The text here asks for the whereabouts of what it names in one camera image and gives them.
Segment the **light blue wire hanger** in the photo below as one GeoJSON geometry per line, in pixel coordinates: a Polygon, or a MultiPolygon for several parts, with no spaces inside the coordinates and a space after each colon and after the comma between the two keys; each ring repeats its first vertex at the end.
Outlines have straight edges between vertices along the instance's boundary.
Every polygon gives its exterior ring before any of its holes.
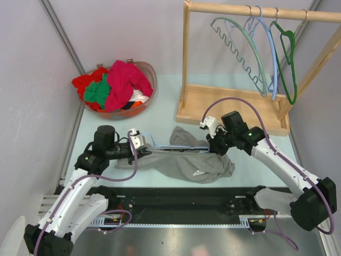
{"type": "Polygon", "coordinates": [[[150,137],[151,141],[152,141],[152,149],[155,150],[178,150],[178,151],[198,151],[199,153],[208,153],[210,151],[209,147],[202,147],[202,146],[196,146],[196,147],[191,147],[191,146],[175,146],[175,145],[158,145],[156,144],[152,134],[148,133],[148,132],[142,132],[142,135],[147,135],[150,137]]]}

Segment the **grey t shirt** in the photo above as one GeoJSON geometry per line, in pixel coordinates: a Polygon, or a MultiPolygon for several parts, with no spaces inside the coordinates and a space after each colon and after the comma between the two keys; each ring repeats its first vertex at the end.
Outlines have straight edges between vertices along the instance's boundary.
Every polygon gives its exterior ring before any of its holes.
{"type": "MultiPolygon", "coordinates": [[[[190,132],[176,126],[169,145],[209,147],[207,141],[197,140],[190,132]]],[[[138,169],[155,169],[170,178],[194,183],[213,183],[223,177],[231,177],[235,164],[227,155],[199,153],[198,151],[155,150],[147,145],[152,154],[138,160],[138,169]]]]}

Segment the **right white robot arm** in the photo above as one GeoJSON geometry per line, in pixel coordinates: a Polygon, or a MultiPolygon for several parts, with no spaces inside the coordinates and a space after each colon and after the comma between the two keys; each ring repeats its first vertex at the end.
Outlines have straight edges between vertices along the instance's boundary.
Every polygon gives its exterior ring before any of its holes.
{"type": "Polygon", "coordinates": [[[294,163],[275,146],[260,127],[249,128],[237,111],[221,117],[207,116],[200,128],[206,136],[210,151],[225,155],[236,147],[267,166],[289,188],[289,193],[258,186],[246,200],[246,209],[258,214],[263,209],[290,215],[304,230],[311,231],[337,210],[336,184],[326,177],[321,179],[294,163]]]}

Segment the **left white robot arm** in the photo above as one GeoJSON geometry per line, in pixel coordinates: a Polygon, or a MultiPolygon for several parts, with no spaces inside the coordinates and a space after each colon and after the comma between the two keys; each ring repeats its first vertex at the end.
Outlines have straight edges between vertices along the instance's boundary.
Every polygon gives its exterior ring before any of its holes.
{"type": "Polygon", "coordinates": [[[124,178],[125,181],[136,175],[138,159],[149,152],[145,138],[138,130],[129,130],[126,140],[121,141],[113,126],[97,128],[93,141],[78,157],[71,178],[52,207],[38,224],[26,225],[23,238],[30,254],[70,255],[77,238],[96,217],[120,214],[132,218],[130,211],[119,207],[113,190],[105,186],[97,187],[88,201],[80,206],[98,180],[114,181],[102,174],[111,160],[127,159],[128,163],[134,164],[133,173],[124,178]]]}

